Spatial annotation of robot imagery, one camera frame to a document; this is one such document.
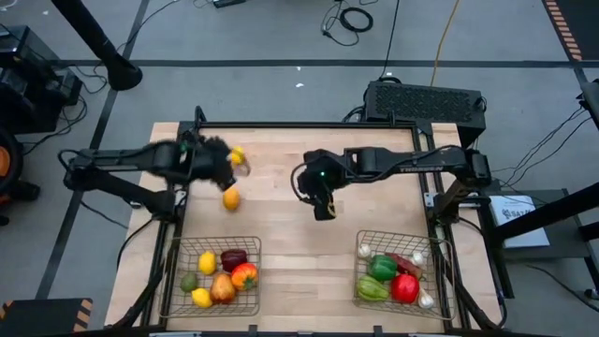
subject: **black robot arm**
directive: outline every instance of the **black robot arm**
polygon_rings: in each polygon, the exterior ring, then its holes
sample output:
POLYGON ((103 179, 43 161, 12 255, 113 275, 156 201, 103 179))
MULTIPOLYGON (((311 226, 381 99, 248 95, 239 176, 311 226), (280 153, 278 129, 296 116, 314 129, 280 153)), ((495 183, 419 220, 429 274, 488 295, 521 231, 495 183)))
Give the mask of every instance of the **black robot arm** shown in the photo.
POLYGON ((487 157, 475 150, 444 146, 428 152, 393 153, 379 147, 348 148, 342 155, 326 150, 310 151, 303 155, 304 163, 294 169, 291 183, 301 201, 314 206, 316 220, 336 217, 333 191, 350 183, 374 183, 401 173, 450 172, 456 181, 446 193, 435 197, 432 212, 440 218, 457 218, 458 206, 470 193, 490 184, 487 157), (298 176, 298 188, 293 182, 295 172, 305 166, 298 176))
POLYGON ((175 184, 207 180, 225 191, 236 182, 230 154, 231 150, 219 138, 192 137, 159 141, 137 150, 63 150, 59 159, 66 168, 64 182, 69 189, 101 190, 127 202, 137 202, 155 216, 168 218, 174 214, 172 191, 150 191, 110 172, 148 171, 175 184), (64 153, 76 156, 67 164, 62 159, 64 153))

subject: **concrete floor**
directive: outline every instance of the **concrete floor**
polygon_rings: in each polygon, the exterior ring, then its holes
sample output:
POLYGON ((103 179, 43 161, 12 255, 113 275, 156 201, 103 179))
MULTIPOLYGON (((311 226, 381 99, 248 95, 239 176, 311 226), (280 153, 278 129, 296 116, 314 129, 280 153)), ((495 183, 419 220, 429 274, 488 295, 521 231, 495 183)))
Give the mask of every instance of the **concrete floor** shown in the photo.
MULTIPOLYGON (((84 1, 115 45, 127 40, 146 0, 84 1)), ((151 0, 145 17, 168 1, 151 0)), ((246 4, 197 9, 192 0, 154 16, 139 33, 133 60, 298 60, 296 66, 146 66, 140 86, 116 96, 102 149, 136 148, 150 137, 153 123, 191 120, 201 105, 210 121, 340 121, 361 101, 368 81, 380 66, 306 66, 301 60, 384 60, 394 2, 366 9, 372 31, 352 48, 322 37, 320 21, 331 1, 251 0, 246 4)), ((392 60, 432 60, 453 6, 448 0, 403 0, 390 54, 392 60)), ((95 57, 49 0, 20 1, 0 12, 6 25, 29 24, 63 59, 81 63, 95 57)), ((339 39, 351 40, 343 30, 339 39)), ((513 67, 444 67, 436 85, 480 90, 489 101, 487 131, 479 149, 494 169, 513 166, 526 151, 577 108, 574 71, 567 67, 523 68, 518 61, 567 61, 540 0, 462 0, 447 35, 442 60, 513 61, 513 67)), ((430 67, 390 67, 388 72, 411 84, 428 84, 430 67)), ((585 69, 592 80, 599 69, 585 69)), ((91 87, 96 80, 84 79, 91 87)), ((88 117, 67 136, 48 141, 26 158, 23 176, 43 192, 32 204, 14 205, 12 223, 0 228, 0 302, 32 299, 63 222, 71 193, 62 185, 63 170, 55 154, 63 148, 87 147, 100 114, 110 108, 108 88, 83 95, 88 117)), ((576 126, 570 124, 547 145, 549 153, 576 126)), ((27 136, 37 139, 40 135, 27 136)), ((599 135, 586 123, 563 149, 531 170, 519 189, 567 188, 577 191, 596 182, 599 135)), ((498 175, 505 179, 509 175, 498 175)), ((136 181, 138 174, 126 178, 136 181)), ((130 210, 117 198, 87 193, 84 200, 123 223, 130 210)), ((596 221, 587 212, 583 223, 596 221)), ((50 298, 92 297, 92 328, 99 329, 110 300, 115 260, 124 230, 81 208, 66 244, 50 298)), ((574 289, 592 286, 581 260, 542 264, 574 289)), ((510 265, 516 298, 508 300, 507 327, 551 335, 596 335, 596 313, 574 300, 545 275, 510 265)))

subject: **wooden table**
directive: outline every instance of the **wooden table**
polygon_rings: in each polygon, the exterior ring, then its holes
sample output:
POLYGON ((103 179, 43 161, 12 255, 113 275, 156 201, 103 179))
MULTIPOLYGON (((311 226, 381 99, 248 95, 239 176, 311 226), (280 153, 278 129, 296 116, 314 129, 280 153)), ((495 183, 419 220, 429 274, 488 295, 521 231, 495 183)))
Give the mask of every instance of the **wooden table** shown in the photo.
MULTIPOLYGON (((175 139, 178 123, 158 123, 151 141, 175 139)), ((437 147, 459 144, 455 125, 433 125, 437 147)), ((381 146, 395 152, 414 150, 410 130, 322 128, 207 128, 230 146, 240 145, 249 155, 250 177, 239 178, 242 205, 225 212, 221 193, 209 183, 193 183, 187 201, 183 237, 257 236, 262 241, 260 311, 250 317, 171 318, 169 330, 372 332, 442 332, 441 320, 364 310, 352 303, 356 234, 362 229, 428 236, 416 174, 390 177, 384 182, 350 185, 335 192, 337 219, 316 222, 312 208, 291 192, 289 174, 302 154, 318 148, 342 153, 345 147, 381 146)), ((454 177, 443 174, 445 188, 454 177)), ((150 174, 140 185, 165 189, 150 174)), ((460 215, 478 223, 474 210, 460 215)), ((129 234, 149 218, 134 211, 129 234)), ((158 225, 141 232, 126 248, 118 270, 106 324, 123 316, 145 287, 158 225)), ((501 320, 485 244, 467 226, 453 227, 464 285, 494 322, 501 320)), ((157 322, 158 295, 152 322, 157 322)))

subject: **garlic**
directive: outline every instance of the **garlic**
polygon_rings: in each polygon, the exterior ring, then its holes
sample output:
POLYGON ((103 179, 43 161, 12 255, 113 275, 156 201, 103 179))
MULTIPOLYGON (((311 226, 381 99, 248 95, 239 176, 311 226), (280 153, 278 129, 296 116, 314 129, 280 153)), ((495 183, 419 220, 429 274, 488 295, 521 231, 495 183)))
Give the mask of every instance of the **garlic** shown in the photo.
POLYGON ((363 259, 369 259, 371 257, 371 247, 363 243, 358 248, 358 257, 363 259))
POLYGON ((423 288, 420 288, 418 293, 418 306, 422 309, 430 309, 434 305, 434 300, 431 295, 427 294, 423 288))
POLYGON ((424 256, 419 252, 412 253, 412 255, 408 258, 408 260, 417 267, 423 267, 425 264, 424 256))

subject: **wire basket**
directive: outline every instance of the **wire basket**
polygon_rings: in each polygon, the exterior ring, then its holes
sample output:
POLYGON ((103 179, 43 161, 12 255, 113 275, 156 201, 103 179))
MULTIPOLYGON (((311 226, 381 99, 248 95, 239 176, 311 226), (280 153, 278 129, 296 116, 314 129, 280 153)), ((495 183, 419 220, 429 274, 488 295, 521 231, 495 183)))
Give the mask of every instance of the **wire basket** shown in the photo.
MULTIPOLYGON (((171 244, 179 244, 177 263, 172 263, 174 278, 171 283, 172 291, 168 314, 166 318, 178 317, 216 317, 216 316, 250 316, 257 314, 260 307, 260 282, 252 289, 237 291, 235 299, 229 304, 214 304, 210 308, 200 308, 192 302, 191 294, 181 290, 180 284, 188 272, 195 272, 197 286, 210 289, 213 275, 204 275, 197 270, 199 257, 205 252, 216 254, 216 272, 223 271, 221 253, 229 249, 242 249, 247 253, 247 261, 254 264, 260 272, 261 242, 257 237, 226 237, 226 238, 179 238, 171 244)), ((166 294, 163 284, 162 296, 166 294)))
MULTIPOLYGON (((368 244, 373 256, 383 255, 384 253, 395 253, 404 258, 408 258, 414 252, 422 254, 425 258, 425 265, 421 267, 423 270, 423 277, 419 281, 420 288, 431 295, 434 299, 434 305, 430 309, 423 309, 420 308, 417 303, 399 303, 393 300, 390 295, 385 301, 366 301, 361 299, 358 296, 357 291, 358 279, 361 276, 366 275, 369 262, 364 259, 359 259, 358 255, 356 255, 353 303, 357 307, 443 320, 453 319, 456 307, 455 292, 452 286, 454 273, 453 256, 451 252, 453 252, 453 250, 448 241, 381 231, 361 230, 356 236, 356 252, 361 244, 368 244), (435 253, 435 251, 441 251, 441 255, 435 253), (448 267, 451 269, 447 273, 444 260, 448 262, 448 267), (442 298, 440 296, 440 290, 444 290, 446 293, 447 301, 445 303, 440 301, 442 298)), ((383 285, 389 289, 390 282, 384 282, 383 285)))

